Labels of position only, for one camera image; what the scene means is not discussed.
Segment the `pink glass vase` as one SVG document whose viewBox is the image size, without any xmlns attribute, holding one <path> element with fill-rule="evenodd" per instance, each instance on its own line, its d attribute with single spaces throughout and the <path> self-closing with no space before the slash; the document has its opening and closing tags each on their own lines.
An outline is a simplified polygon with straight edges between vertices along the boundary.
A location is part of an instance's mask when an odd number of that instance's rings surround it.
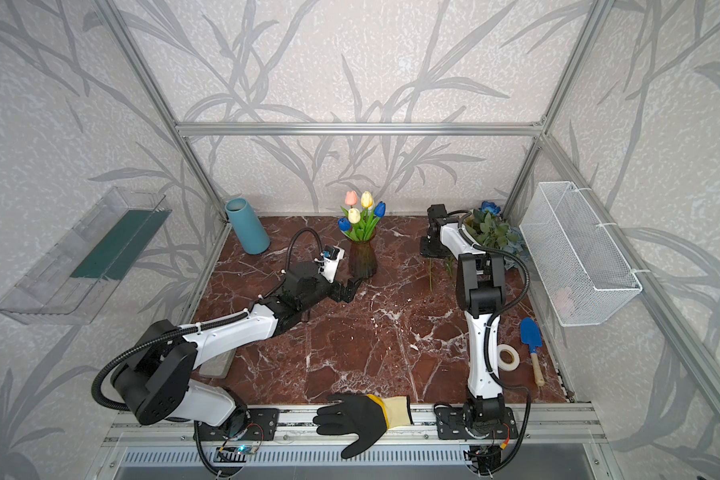
<svg viewBox="0 0 720 480">
<path fill-rule="evenodd" d="M 352 241 L 348 262 L 353 279 L 366 280 L 373 277 L 378 270 L 373 241 Z"/>
</svg>

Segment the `blue tulip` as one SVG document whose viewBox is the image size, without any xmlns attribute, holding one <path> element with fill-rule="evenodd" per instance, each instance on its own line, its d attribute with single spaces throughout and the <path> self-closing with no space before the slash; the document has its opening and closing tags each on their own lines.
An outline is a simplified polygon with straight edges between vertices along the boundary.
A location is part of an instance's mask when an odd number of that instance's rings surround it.
<svg viewBox="0 0 720 480">
<path fill-rule="evenodd" d="M 350 240 L 355 241 L 355 237 L 353 236 L 353 224 L 350 222 L 350 220 L 346 217 L 341 217 L 337 221 L 339 230 Z"/>
<path fill-rule="evenodd" d="M 368 239 L 370 239 L 374 235 L 375 228 L 376 228 L 377 224 L 379 223 L 379 221 L 385 216 L 385 213 L 386 213 L 386 204 L 383 201 L 381 201 L 376 205 L 376 207 L 373 211 L 373 218 L 370 220 L 370 222 L 368 224 L 368 227 L 369 227 L 368 236 L 367 236 Z"/>
</svg>

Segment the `teal ceramic vase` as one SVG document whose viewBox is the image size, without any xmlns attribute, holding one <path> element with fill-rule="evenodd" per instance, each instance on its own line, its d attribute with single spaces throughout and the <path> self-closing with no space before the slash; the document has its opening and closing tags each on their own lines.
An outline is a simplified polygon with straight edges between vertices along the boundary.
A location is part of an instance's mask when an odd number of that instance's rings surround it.
<svg viewBox="0 0 720 480">
<path fill-rule="evenodd" d="M 235 198 L 225 204 L 229 223 L 249 255 L 265 252 L 270 246 L 270 238 L 250 203 L 244 198 Z"/>
</svg>

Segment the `pale cream tulip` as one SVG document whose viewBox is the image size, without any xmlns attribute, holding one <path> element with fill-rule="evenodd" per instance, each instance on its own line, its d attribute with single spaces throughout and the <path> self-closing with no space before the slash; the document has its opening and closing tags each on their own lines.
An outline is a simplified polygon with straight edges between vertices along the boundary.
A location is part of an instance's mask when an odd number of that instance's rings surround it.
<svg viewBox="0 0 720 480">
<path fill-rule="evenodd" d="M 347 212 L 347 220 L 350 224 L 350 228 L 347 230 L 347 235 L 353 241 L 359 241 L 357 224 L 361 220 L 361 213 L 357 208 L 350 208 Z"/>
</svg>

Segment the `pink tulip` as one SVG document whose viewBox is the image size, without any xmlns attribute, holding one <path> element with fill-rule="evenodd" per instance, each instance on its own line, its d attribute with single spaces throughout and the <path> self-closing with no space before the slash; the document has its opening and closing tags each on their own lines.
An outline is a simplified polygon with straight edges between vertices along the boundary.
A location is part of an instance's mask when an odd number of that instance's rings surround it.
<svg viewBox="0 0 720 480">
<path fill-rule="evenodd" d="M 344 217 L 347 218 L 347 212 L 350 208 L 357 208 L 358 202 L 359 202 L 359 197 L 358 197 L 357 193 L 355 191 L 348 191 L 345 196 L 345 200 L 344 200 L 344 203 L 347 206 L 347 209 L 344 210 Z"/>
</svg>

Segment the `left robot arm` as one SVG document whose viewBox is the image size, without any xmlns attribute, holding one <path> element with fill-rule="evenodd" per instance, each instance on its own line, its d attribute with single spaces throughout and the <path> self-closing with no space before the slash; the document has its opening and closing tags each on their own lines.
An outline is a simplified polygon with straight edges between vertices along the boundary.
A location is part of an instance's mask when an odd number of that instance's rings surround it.
<svg viewBox="0 0 720 480">
<path fill-rule="evenodd" d="M 225 352 L 287 332 L 325 299 L 351 302 L 362 282 L 330 279 L 334 267 L 330 261 L 297 263 L 268 295 L 231 315 L 178 326 L 167 320 L 153 323 L 94 377 L 93 400 L 131 412 L 142 425 L 180 418 L 218 427 L 242 416 L 240 400 L 194 380 L 193 371 Z"/>
</svg>

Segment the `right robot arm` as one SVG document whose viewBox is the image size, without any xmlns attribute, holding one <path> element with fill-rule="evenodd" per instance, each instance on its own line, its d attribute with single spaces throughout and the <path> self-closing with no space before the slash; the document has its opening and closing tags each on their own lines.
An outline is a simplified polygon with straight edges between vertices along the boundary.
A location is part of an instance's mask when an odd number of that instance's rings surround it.
<svg viewBox="0 0 720 480">
<path fill-rule="evenodd" d="M 469 376 L 462 415 L 464 424 L 477 430 L 505 417 L 504 387 L 498 373 L 498 327 L 501 315 L 527 295 L 528 287 L 508 300 L 505 261 L 519 258 L 478 243 L 468 233 L 464 219 L 449 213 L 443 204 L 429 206 L 427 220 L 420 254 L 456 260 L 455 295 L 469 332 Z"/>
</svg>

